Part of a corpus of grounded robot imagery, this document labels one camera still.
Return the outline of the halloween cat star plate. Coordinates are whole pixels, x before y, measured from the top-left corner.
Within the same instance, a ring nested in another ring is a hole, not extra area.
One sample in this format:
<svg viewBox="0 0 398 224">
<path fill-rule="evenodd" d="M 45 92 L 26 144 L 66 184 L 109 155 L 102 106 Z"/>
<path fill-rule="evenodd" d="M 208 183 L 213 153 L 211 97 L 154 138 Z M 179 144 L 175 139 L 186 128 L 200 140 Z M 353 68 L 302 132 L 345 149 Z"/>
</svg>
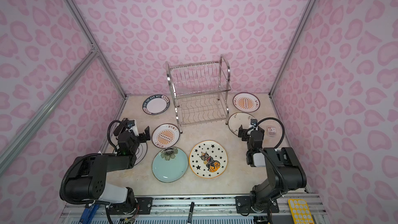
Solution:
<svg viewBox="0 0 398 224">
<path fill-rule="evenodd" d="M 228 155 L 216 141 L 203 141 L 196 144 L 189 154 L 189 168 L 201 178 L 215 178 L 227 169 Z"/>
</svg>

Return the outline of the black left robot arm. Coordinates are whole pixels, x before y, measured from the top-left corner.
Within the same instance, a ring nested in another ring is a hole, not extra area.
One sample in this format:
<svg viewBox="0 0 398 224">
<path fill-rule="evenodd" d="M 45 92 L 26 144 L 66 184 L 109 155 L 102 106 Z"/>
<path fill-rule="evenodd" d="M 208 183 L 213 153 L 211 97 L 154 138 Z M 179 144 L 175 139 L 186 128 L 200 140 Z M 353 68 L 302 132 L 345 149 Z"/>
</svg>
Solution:
<svg viewBox="0 0 398 224">
<path fill-rule="evenodd" d="M 106 214 L 138 214 L 140 205 L 130 187 L 107 183 L 107 173 L 134 168 L 145 156 L 142 147 L 151 139 L 150 128 L 139 133 L 134 121 L 117 121 L 117 145 L 112 153 L 90 153 L 77 157 L 66 171 L 60 198 L 73 205 L 104 205 Z"/>
</svg>

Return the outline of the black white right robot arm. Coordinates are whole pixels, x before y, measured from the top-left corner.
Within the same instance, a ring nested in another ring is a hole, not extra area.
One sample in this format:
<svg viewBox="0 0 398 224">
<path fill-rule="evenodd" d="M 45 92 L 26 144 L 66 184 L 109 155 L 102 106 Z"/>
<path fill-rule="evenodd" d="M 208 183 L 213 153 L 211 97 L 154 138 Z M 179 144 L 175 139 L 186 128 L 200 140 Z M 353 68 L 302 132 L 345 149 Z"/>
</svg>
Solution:
<svg viewBox="0 0 398 224">
<path fill-rule="evenodd" d="M 255 185 L 249 196 L 236 197 L 239 214 L 278 213 L 277 199 L 289 191 L 305 188 L 307 178 L 293 148 L 263 148 L 265 131 L 260 128 L 238 129 L 238 137 L 247 143 L 246 162 L 251 167 L 265 167 L 266 180 Z"/>
</svg>

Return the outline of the orange sunburst plate near rack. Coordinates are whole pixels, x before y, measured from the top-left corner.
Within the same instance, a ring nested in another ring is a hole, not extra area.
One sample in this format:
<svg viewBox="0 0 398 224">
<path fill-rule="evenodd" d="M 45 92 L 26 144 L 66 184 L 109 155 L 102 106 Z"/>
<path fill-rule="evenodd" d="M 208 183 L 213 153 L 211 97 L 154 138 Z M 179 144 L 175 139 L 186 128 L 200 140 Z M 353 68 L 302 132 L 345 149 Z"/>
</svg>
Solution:
<svg viewBox="0 0 398 224">
<path fill-rule="evenodd" d="M 169 148 L 177 144 L 181 136 L 178 126 L 165 123 L 158 126 L 152 133 L 151 140 L 157 148 Z"/>
</svg>

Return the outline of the silver two-tier dish rack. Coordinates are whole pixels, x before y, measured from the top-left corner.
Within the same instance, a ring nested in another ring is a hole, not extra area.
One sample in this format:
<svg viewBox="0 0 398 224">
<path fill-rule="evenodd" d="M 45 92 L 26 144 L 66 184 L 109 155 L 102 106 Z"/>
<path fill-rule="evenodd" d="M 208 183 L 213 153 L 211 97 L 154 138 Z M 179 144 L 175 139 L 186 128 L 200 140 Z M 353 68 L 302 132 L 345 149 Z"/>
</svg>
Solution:
<svg viewBox="0 0 398 224">
<path fill-rule="evenodd" d="M 171 66 L 165 63 L 177 126 L 203 123 L 229 123 L 228 95 L 231 68 L 221 55 L 218 60 Z"/>
</svg>

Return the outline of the white plate black text rim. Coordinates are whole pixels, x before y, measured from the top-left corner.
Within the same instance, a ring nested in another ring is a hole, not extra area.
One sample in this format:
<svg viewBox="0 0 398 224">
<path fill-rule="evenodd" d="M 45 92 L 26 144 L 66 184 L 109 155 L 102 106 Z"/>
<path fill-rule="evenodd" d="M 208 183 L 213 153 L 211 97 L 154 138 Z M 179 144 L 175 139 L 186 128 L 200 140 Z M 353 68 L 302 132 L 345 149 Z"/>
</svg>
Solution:
<svg viewBox="0 0 398 224">
<path fill-rule="evenodd" d="M 162 94 L 155 94 L 144 100 L 142 104 L 143 111 L 148 115 L 159 115 L 168 110 L 170 100 Z"/>
</svg>

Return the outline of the orange sunburst plate far right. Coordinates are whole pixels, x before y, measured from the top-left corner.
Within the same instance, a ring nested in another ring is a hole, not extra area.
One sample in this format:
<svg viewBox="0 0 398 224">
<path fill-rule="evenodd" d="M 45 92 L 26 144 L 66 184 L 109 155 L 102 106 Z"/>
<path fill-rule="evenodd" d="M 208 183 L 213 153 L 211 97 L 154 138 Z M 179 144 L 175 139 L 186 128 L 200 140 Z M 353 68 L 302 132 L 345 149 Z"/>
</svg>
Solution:
<svg viewBox="0 0 398 224">
<path fill-rule="evenodd" d="M 239 111 L 252 113 L 260 108 L 260 100 L 251 93 L 241 92 L 233 97 L 233 105 Z"/>
</svg>

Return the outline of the mint green flower plate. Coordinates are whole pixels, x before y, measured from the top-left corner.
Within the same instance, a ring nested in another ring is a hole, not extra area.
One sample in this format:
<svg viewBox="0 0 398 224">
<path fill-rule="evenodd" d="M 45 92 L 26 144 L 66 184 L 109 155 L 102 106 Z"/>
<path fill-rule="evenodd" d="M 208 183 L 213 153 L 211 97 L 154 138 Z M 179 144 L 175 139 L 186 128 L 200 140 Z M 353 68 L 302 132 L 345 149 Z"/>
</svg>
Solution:
<svg viewBox="0 0 398 224">
<path fill-rule="evenodd" d="M 178 147 L 161 150 L 152 162 L 152 172 L 155 178 L 163 183 L 179 180 L 188 168 L 188 157 Z"/>
</svg>

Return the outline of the black marker pen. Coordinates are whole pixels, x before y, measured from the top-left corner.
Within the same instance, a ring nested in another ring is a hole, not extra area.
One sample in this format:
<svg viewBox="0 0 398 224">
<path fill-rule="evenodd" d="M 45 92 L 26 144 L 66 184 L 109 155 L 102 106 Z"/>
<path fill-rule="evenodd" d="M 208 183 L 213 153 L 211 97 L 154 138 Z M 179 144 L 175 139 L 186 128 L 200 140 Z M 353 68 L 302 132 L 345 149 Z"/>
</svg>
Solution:
<svg viewBox="0 0 398 224">
<path fill-rule="evenodd" d="M 187 219 L 187 223 L 188 223 L 188 224 L 191 224 L 191 223 L 192 223 L 192 217 L 193 217 L 194 206 L 195 206 L 195 203 L 194 203 L 194 202 L 191 202 L 191 204 L 190 204 L 190 209 L 189 209 L 189 215 L 188 215 L 188 219 Z"/>
</svg>

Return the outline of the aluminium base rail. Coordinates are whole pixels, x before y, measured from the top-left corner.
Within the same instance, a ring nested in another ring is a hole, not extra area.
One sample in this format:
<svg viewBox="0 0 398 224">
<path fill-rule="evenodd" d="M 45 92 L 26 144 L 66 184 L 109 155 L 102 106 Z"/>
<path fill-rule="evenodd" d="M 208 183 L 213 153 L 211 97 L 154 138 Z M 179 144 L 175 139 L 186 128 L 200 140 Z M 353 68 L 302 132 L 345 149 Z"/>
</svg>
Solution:
<svg viewBox="0 0 398 224">
<path fill-rule="evenodd" d="M 105 207 L 98 208 L 93 214 L 93 224 L 266 224 L 266 212 L 249 213 L 248 195 L 174 195 L 151 196 L 151 201 L 144 197 L 145 206 L 140 211 L 148 214 L 112 215 L 107 218 Z M 306 201 L 312 219 L 316 224 L 329 224 L 318 194 L 291 192 L 279 198 L 274 206 L 277 212 L 270 215 L 275 224 L 294 222 L 289 207 L 289 200 Z"/>
</svg>

